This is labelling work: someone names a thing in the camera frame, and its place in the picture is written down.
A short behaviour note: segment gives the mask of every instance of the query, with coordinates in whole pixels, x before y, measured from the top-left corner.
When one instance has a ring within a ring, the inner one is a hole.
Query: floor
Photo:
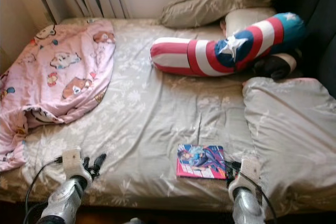
[[[0,202],[1,223],[19,224],[23,222],[23,204]],[[35,223],[41,209],[34,212],[30,224]],[[219,212],[177,212],[159,210],[140,210],[111,207],[80,207],[76,224],[122,224],[133,217],[138,217],[147,224],[233,224],[230,214]],[[336,212],[322,214],[292,215],[278,219],[278,224],[332,224],[335,223]]]

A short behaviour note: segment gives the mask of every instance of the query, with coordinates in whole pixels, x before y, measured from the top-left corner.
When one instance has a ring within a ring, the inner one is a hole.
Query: comic book
[[[179,144],[176,175],[178,177],[227,179],[223,147]]]

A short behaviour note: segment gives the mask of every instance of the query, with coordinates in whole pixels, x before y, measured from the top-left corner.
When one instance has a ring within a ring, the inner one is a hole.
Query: captain america pillow
[[[242,71],[257,58],[295,49],[305,36],[303,20],[280,13],[224,40],[159,38],[151,48],[154,65],[168,73],[224,76]]]

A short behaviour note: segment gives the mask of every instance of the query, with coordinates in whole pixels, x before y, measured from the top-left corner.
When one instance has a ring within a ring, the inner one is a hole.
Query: gray bed sheet
[[[101,103],[70,125],[34,129],[26,139],[27,164],[0,174],[0,200],[23,201],[43,164],[80,146],[91,158],[107,153],[101,176],[87,190],[86,205],[231,211],[223,180],[176,178],[177,145],[218,144],[236,160],[254,154],[242,96],[242,82],[251,74],[191,78],[165,74],[151,65],[150,47],[157,38],[217,40],[223,38],[218,25],[176,31],[153,20],[111,22],[117,47]],[[61,165],[48,167],[31,200],[45,200],[64,180]]]

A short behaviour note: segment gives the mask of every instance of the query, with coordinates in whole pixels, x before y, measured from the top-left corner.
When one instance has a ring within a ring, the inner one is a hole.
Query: power cord
[[[236,169],[234,168],[233,166],[230,166],[229,164],[225,164],[226,166],[230,167],[231,169]],[[275,210],[274,210],[274,207],[273,205],[271,204],[271,202],[269,201],[269,199],[267,198],[266,194],[262,191],[261,187],[255,183],[251,178],[249,178],[248,176],[246,176],[244,173],[242,172],[239,172],[239,174],[245,178],[247,181],[249,181],[251,184],[253,184],[256,189],[262,194],[263,198],[265,199],[269,209],[271,210],[272,212],[272,215],[273,215],[273,223],[274,224],[277,224],[278,223],[278,220],[277,220],[277,214],[275,213]]]
[[[48,165],[51,165],[51,164],[61,164],[63,162],[63,158],[60,156],[60,157],[57,157],[55,158],[54,160],[48,162],[47,164],[45,164],[44,166],[42,166],[42,168],[38,171],[38,173],[35,175],[34,179],[33,179],[33,182],[31,183],[31,185],[29,186],[28,190],[27,190],[27,193],[26,193],[26,199],[25,199],[25,220],[24,220],[24,224],[28,224],[28,216],[29,214],[31,213],[31,211],[33,209],[35,209],[36,207],[38,207],[38,205],[41,205],[42,203],[40,204],[36,204],[34,206],[32,206],[30,209],[28,209],[28,199],[29,199],[29,195],[30,195],[30,192],[34,186],[34,183],[36,182],[37,178],[38,178],[38,175],[40,175],[40,173],[43,171],[44,168],[46,168]]]

